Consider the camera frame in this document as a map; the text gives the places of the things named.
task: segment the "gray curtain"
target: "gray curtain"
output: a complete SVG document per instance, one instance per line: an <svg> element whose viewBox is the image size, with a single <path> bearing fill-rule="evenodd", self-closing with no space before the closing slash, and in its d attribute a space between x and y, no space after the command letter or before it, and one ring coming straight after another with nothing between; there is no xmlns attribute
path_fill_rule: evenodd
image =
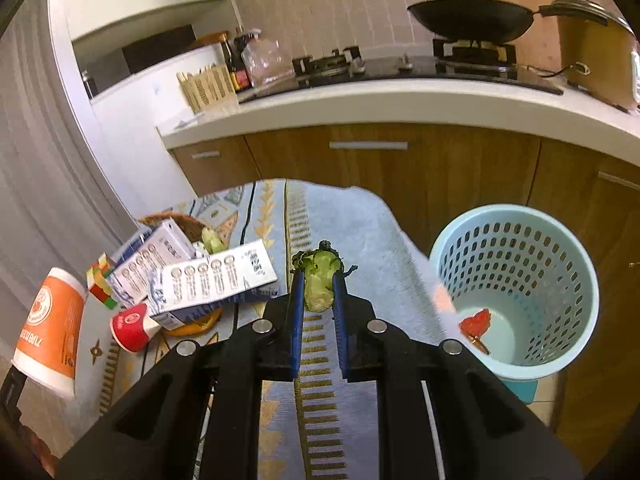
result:
<svg viewBox="0 0 640 480"><path fill-rule="evenodd" d="M84 283L133 230L66 100L47 0L25 0L0 39L0 353L51 267Z"/></svg>

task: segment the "light blue plastic basket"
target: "light blue plastic basket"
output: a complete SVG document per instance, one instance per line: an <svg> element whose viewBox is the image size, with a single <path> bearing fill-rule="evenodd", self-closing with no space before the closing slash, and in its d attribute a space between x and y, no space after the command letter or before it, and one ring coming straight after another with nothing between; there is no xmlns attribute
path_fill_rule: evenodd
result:
<svg viewBox="0 0 640 480"><path fill-rule="evenodd" d="M438 236L431 261L458 320L488 308L482 342L461 340L498 377L532 381L573 361L598 317L598 279L578 239L551 216L511 204L479 207Z"/></svg>

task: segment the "gas stove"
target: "gas stove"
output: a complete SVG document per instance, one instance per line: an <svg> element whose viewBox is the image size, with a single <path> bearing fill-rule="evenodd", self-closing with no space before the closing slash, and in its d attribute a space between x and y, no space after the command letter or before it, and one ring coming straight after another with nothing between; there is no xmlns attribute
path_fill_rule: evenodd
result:
<svg viewBox="0 0 640 480"><path fill-rule="evenodd" d="M435 56L382 57L363 60L360 49L335 49L320 59L292 60L296 77L256 91L243 102L305 88L384 79L459 79L509 84L556 95L563 90L515 62L513 45L478 45L433 40Z"/></svg>

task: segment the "patterned tablecloth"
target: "patterned tablecloth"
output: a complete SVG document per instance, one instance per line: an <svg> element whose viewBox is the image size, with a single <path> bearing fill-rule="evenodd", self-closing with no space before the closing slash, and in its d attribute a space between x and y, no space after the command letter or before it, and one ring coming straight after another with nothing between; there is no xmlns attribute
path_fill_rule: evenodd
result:
<svg viewBox="0 0 640 480"><path fill-rule="evenodd" d="M377 316L427 342L438 343L446 333L456 333L453 317L442 315L450 303L434 270L399 229L385 203L370 192L265 180L173 210L211 225L231 247L261 238L278 275L280 294L290 286L291 255L329 240L346 267L358 265L348 277L349 292L370 300ZM258 319L264 305L230 305L218 323L196 339L204 345L227 338L238 326ZM77 400L66 410L76 438L179 340L161 332L145 351L129 354L111 337L107 322L112 315L97 301L89 301L85 308ZM305 313L302 352L300 377L294 383L263 384L258 478L376 478L375 384L342 380L330 310Z"/></svg>

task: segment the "black glass stovetop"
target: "black glass stovetop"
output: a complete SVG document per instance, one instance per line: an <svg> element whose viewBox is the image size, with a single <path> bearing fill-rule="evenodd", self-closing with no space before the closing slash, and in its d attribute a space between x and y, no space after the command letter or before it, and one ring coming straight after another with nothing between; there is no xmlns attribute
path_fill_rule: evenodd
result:
<svg viewBox="0 0 640 480"><path fill-rule="evenodd" d="M249 95L239 94L241 102L253 101L262 97L283 94L305 88L350 83L357 81L376 81L383 79L460 79L468 81L485 81L498 84L516 85L562 95L562 89L551 81L541 78L524 66L489 67L469 64L457 64L442 61L431 56L409 56L413 64L410 70L400 70L397 57L382 57L366 60L364 73L351 71L331 76L302 76L292 78L261 91L248 91Z"/></svg>

